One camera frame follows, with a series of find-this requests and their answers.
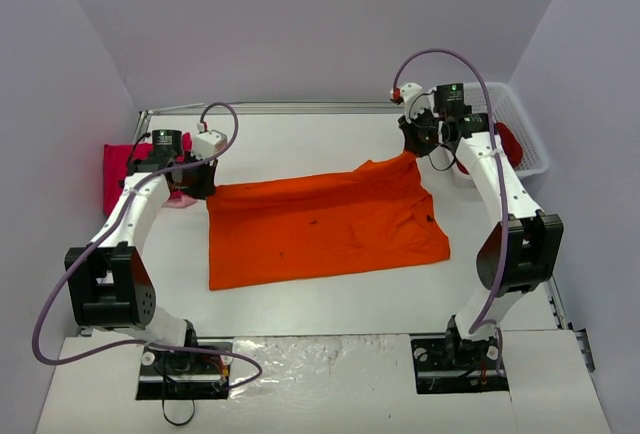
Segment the orange t shirt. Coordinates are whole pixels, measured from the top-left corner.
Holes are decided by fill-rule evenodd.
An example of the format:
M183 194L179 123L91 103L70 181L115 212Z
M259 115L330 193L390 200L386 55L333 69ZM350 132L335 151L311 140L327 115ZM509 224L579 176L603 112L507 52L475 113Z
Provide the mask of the orange t shirt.
M223 185L206 201L212 291L430 265L451 255L415 155Z

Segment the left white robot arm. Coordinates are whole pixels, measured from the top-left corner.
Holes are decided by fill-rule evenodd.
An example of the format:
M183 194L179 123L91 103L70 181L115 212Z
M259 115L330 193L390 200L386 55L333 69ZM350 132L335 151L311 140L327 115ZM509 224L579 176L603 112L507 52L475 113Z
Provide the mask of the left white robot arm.
M161 308L142 251L159 211L180 192L205 199L215 192L216 154L225 134L201 129L191 146L178 130L154 130L149 153L126 164L121 195L106 224L89 244L90 252L70 249L65 266L72 311L81 327L126 334L166 347L165 360L179 372L201 360L193 324Z

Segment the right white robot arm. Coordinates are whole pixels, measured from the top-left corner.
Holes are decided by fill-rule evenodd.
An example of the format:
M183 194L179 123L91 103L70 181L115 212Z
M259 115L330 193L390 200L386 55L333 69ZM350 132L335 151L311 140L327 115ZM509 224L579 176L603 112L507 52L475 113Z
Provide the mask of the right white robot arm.
M497 334L509 310L550 279L564 224L529 195L512 167L490 111L473 112L461 84L427 93L416 83L391 91L404 109L398 124L405 148L418 157L447 149L471 177L487 209L492 230L476 256L478 285L451 317L443 343L446 360L465 367L479 343Z

